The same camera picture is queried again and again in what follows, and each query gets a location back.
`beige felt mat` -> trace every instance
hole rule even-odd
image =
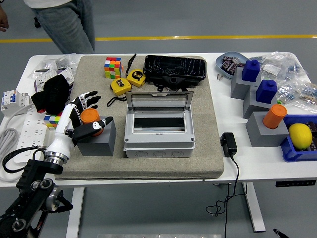
[[[130,56],[121,57],[124,72]],[[76,96],[98,90],[102,98],[98,102],[101,116],[112,116],[117,134],[113,157],[84,157],[77,147],[71,150],[71,158],[64,171],[56,179],[214,179],[223,173],[223,153],[220,146],[216,118],[213,110],[208,77],[195,88],[192,99],[196,148],[190,158],[127,158],[123,151],[123,139],[127,103],[115,101],[107,107],[114,96],[110,90],[111,79],[105,78],[105,56],[81,58],[71,94]],[[136,56],[131,69],[143,69],[145,56]],[[146,83],[132,91],[156,91]]]

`lemon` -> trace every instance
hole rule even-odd
[[[289,129],[289,135],[294,147],[299,150],[308,148],[313,140],[313,135],[308,126],[302,123],[292,124]]]

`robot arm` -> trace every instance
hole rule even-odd
[[[71,203],[63,197],[62,190],[51,179],[45,178],[45,175],[61,174],[62,165],[67,163],[70,149],[76,145],[77,141],[97,133],[113,120],[112,117],[108,117],[101,121],[82,125],[80,114],[85,108],[98,102],[101,97],[93,97],[96,94],[97,91],[85,93],[69,103],[62,113],[55,131],[55,139],[47,148],[44,160],[30,159],[28,161],[16,184],[20,191],[19,197],[6,210],[5,214],[0,216],[0,238],[37,238],[48,213],[72,209]],[[32,228],[31,222],[38,211],[42,211],[42,215],[38,225]]]
[[[55,131],[55,140],[46,150],[45,161],[61,165],[67,163],[70,157],[70,149],[76,145],[79,139],[81,139],[76,138],[76,136],[74,137],[74,135],[86,129],[85,134],[82,137],[84,138],[105,127],[106,123],[101,121],[98,122],[100,123],[101,128],[94,129],[90,124],[88,126],[82,125],[80,119],[80,114],[83,110],[92,104],[97,103],[101,98],[100,96],[95,96],[97,93],[97,91],[84,93],[76,97],[65,107]]]

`yellow floor line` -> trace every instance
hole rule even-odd
[[[96,41],[149,41],[149,40],[230,40],[230,39],[309,39],[315,35],[220,35],[220,36],[131,36],[131,37],[97,37]],[[49,38],[42,39],[6,39],[0,43],[38,43],[52,42]]]

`black cloth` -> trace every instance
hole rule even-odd
[[[48,114],[57,115],[65,108],[69,96],[69,85],[61,74],[45,82],[42,92],[31,98],[37,111],[45,110]]]

